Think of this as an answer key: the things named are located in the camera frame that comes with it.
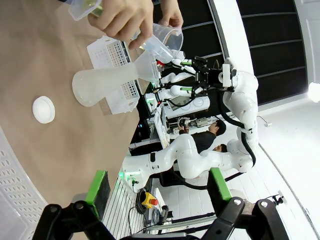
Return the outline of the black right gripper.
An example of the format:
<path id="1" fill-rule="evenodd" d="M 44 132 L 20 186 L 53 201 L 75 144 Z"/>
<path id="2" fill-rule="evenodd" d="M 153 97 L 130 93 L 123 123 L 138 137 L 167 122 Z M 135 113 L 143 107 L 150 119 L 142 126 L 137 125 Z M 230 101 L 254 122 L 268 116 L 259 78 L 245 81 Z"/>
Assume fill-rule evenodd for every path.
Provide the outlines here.
<path id="1" fill-rule="evenodd" d="M 208 95 L 206 89 L 222 89 L 223 84 L 219 80 L 222 70 L 209 69 L 208 60 L 195 56 L 192 59 L 185 59 L 180 63 L 181 68 L 188 73 L 199 73 L 199 86 L 180 86 L 180 95 L 183 97 L 205 97 Z"/>

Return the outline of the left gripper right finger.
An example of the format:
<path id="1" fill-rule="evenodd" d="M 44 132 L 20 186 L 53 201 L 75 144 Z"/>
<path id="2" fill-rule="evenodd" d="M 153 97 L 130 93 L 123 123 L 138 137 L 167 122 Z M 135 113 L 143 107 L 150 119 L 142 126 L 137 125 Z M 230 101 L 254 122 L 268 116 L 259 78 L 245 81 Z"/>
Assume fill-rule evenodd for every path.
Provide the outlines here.
<path id="1" fill-rule="evenodd" d="M 269 199 L 251 203 L 232 196 L 219 168 L 208 171 L 206 189 L 216 219 L 202 236 L 203 240 L 228 240 L 234 229 L 246 230 L 252 240 L 289 239 L 275 203 Z"/>

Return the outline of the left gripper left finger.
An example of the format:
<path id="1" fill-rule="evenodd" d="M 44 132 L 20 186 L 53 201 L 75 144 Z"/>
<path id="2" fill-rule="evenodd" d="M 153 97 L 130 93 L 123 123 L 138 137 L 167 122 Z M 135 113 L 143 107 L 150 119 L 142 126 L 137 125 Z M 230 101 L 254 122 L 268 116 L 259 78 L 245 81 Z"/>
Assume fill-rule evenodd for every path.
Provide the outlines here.
<path id="1" fill-rule="evenodd" d="M 88 240 L 113 240 L 103 224 L 103 216 L 111 192 L 108 172 L 98 170 L 85 200 L 78 200 L 63 208 L 48 204 L 42 211 L 34 240 L 70 240 L 74 233 L 84 233 Z"/>

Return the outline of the person's left hand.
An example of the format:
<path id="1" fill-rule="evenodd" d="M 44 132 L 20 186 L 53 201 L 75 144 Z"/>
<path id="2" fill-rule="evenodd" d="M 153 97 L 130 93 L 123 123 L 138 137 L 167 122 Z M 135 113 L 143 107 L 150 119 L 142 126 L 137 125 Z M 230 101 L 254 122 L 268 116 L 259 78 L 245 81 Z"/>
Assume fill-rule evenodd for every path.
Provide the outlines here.
<path id="1" fill-rule="evenodd" d="M 160 9 L 162 18 L 160 25 L 181 28 L 184 20 L 177 0 L 161 0 Z"/>

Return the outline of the person's right hand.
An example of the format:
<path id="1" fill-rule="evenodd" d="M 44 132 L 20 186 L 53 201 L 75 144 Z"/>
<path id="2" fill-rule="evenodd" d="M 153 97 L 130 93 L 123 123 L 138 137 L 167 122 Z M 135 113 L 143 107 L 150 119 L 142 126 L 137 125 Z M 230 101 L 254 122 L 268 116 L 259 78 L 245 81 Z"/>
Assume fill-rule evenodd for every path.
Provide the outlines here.
<path id="1" fill-rule="evenodd" d="M 99 17 L 88 15 L 91 26 L 108 37 L 123 42 L 130 41 L 129 48 L 136 49 L 153 35 L 153 8 L 150 0 L 103 0 Z"/>

